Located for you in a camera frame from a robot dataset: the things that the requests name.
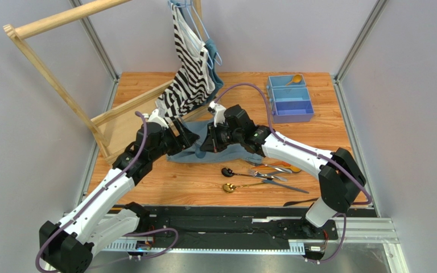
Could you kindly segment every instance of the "black and white striped shirt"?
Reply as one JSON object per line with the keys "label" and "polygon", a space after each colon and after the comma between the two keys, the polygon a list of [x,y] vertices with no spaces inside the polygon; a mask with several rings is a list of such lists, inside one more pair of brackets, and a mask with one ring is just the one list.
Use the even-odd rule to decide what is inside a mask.
{"label": "black and white striped shirt", "polygon": [[156,100],[156,106],[164,117],[189,113],[195,106],[207,100],[215,89],[207,66],[208,51],[205,43],[193,33],[178,8],[171,4],[175,48],[182,67],[173,83]]}

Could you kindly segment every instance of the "white wall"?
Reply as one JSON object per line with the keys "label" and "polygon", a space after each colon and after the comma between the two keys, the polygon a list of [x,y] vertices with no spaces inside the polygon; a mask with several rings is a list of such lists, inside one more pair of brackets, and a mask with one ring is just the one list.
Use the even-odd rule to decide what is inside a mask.
{"label": "white wall", "polygon": [[390,1],[343,88],[410,271],[437,272],[437,1]]}
{"label": "white wall", "polygon": [[[202,11],[224,61],[220,71],[336,73],[374,3],[202,0]],[[119,72],[179,67],[167,0],[134,0],[91,20]]]}
{"label": "white wall", "polygon": [[[66,0],[0,0],[0,272],[36,272],[38,230],[75,204],[93,137],[3,31],[70,9]],[[29,44],[88,115],[112,82],[79,22]]]}

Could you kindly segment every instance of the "black spoon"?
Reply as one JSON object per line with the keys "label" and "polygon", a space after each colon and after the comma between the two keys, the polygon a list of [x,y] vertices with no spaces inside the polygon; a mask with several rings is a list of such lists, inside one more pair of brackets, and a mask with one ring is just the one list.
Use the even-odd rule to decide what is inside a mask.
{"label": "black spoon", "polygon": [[229,168],[222,168],[222,175],[224,175],[225,177],[232,177],[234,175],[242,175],[242,176],[248,176],[248,177],[254,177],[254,178],[259,178],[262,180],[266,180],[267,178],[265,177],[259,177],[259,176],[255,176],[255,175],[244,175],[242,173],[235,173],[234,171],[232,171]]}

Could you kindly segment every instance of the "fork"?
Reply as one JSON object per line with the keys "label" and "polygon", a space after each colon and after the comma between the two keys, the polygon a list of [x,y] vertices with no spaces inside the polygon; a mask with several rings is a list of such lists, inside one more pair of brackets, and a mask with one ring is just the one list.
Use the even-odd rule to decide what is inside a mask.
{"label": "fork", "polygon": [[247,172],[248,172],[248,174],[253,175],[253,176],[264,177],[264,178],[268,178],[268,179],[278,179],[280,181],[287,182],[287,179],[284,177],[277,176],[277,175],[264,175],[264,174],[254,170],[254,169],[249,169]]}
{"label": "fork", "polygon": [[247,160],[246,160],[246,162],[251,164],[251,165],[253,165],[253,166],[255,166],[255,167],[264,166],[264,167],[273,168],[273,169],[275,169],[275,170],[277,170],[279,172],[292,173],[292,170],[290,170],[290,169],[281,168],[281,167],[274,166],[274,165],[268,165],[268,164],[263,164],[263,163],[254,163],[254,162],[250,162],[250,161],[247,161]]}

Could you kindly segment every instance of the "wooden table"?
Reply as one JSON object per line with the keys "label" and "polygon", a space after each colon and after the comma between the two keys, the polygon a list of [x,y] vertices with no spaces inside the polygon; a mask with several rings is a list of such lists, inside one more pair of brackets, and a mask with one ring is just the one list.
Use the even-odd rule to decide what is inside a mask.
{"label": "wooden table", "polygon": [[[239,83],[251,82],[265,91],[267,76],[294,73],[219,73],[225,88]],[[124,73],[122,75],[113,107],[142,94],[143,92],[172,79],[174,73]],[[340,113],[331,77],[327,73],[303,73],[310,91],[315,111],[314,117],[306,123],[283,123],[274,128],[283,135],[317,148],[336,151],[338,147],[351,151],[350,142]],[[267,124],[265,106],[255,89],[240,86],[222,97],[221,104],[230,107],[240,104],[255,124]],[[201,118],[210,119],[211,115]],[[259,185],[225,193],[224,183],[253,184],[257,179],[248,177],[223,177],[222,167],[235,172],[247,173],[251,165],[242,160],[216,164],[180,164],[167,162],[163,156],[153,164],[153,170],[129,193],[119,200],[120,204],[137,202],[143,205],[230,205],[230,206],[282,206],[287,201],[300,201],[320,196],[319,183],[306,172],[285,174],[287,185],[305,189],[310,194],[292,191],[274,185]],[[90,182],[89,192],[101,182],[110,167],[99,155]],[[357,201],[365,201],[360,193]]]}

